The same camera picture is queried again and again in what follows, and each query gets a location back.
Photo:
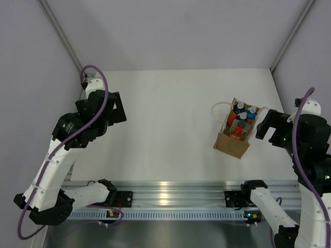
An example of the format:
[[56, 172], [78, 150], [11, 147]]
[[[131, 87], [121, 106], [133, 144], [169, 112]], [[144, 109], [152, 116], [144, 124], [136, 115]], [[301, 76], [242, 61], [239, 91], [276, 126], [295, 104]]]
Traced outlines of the yellow dish soap bottle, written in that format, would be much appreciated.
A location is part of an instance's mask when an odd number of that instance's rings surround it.
[[231, 128], [229, 130], [229, 136], [236, 139], [236, 140], [242, 140], [243, 138], [243, 127], [237, 126], [235, 128]]

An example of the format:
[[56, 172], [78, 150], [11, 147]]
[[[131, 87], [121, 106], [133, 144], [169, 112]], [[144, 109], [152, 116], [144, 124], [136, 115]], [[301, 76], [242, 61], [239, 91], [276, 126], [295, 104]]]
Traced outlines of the orange pump bottle navy top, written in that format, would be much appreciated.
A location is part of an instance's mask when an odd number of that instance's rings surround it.
[[245, 105], [243, 102], [238, 102], [236, 105], [234, 105], [233, 109], [231, 110], [228, 116], [227, 124], [231, 126], [234, 119], [238, 116], [238, 114], [244, 111], [245, 111]]

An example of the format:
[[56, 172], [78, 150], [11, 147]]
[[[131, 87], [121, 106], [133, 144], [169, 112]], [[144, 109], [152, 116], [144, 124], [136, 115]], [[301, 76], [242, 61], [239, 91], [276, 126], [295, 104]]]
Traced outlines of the clear square bottle grey cap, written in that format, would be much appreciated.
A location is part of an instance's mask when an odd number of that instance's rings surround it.
[[245, 123], [244, 121], [240, 121], [237, 126], [244, 128], [243, 138], [242, 138], [242, 140], [244, 140], [246, 138], [246, 136], [248, 135], [248, 132], [250, 131], [251, 125], [248, 123]]

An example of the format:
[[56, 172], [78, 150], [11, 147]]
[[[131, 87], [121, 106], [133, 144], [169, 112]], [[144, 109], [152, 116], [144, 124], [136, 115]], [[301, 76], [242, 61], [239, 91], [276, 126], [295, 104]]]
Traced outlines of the orange pump bottle dark top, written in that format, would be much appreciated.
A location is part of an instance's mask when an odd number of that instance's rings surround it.
[[248, 118], [247, 118], [247, 113], [246, 112], [239, 113], [235, 117], [235, 119], [233, 121], [233, 125], [237, 126], [240, 121], [244, 121], [245, 123], [247, 123], [247, 120], [248, 120]]

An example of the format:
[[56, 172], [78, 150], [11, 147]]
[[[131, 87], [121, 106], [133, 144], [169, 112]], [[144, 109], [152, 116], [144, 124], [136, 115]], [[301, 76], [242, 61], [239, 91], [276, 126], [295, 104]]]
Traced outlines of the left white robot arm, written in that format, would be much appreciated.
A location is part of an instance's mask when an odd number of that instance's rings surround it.
[[75, 190], [61, 189], [87, 145], [105, 135], [108, 127], [127, 120], [120, 94], [109, 93], [102, 78], [88, 80], [85, 93], [86, 99], [76, 102], [77, 112], [58, 120], [44, 164], [32, 184], [14, 197], [14, 203], [28, 210], [37, 225], [59, 225], [77, 209], [116, 203], [117, 187], [106, 179]]

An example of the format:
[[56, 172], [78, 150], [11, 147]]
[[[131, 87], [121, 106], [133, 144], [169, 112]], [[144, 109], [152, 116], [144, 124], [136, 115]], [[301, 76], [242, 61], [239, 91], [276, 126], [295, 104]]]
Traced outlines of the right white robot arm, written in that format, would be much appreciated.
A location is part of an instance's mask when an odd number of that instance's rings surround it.
[[262, 212], [275, 247], [330, 247], [330, 125], [317, 101], [296, 99], [295, 105], [292, 115], [269, 110], [255, 136], [263, 139], [274, 128], [269, 142], [291, 157], [301, 196], [300, 222], [286, 214], [262, 180], [241, 184], [240, 198]]

